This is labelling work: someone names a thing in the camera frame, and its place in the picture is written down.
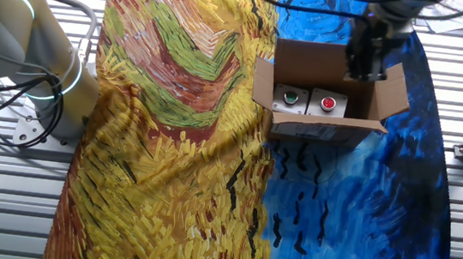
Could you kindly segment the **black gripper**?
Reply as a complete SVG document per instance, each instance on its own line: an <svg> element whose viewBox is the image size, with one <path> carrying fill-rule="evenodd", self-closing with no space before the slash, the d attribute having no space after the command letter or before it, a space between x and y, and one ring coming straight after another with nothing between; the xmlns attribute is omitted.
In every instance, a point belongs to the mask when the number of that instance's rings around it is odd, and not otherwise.
<svg viewBox="0 0 463 259"><path fill-rule="evenodd" d="M369 82L387 80L383 60L405 43L402 25L393 25L375 16L365 16L352 27L346 46L346 80L362 81L363 66L367 62L364 79Z"/></svg>

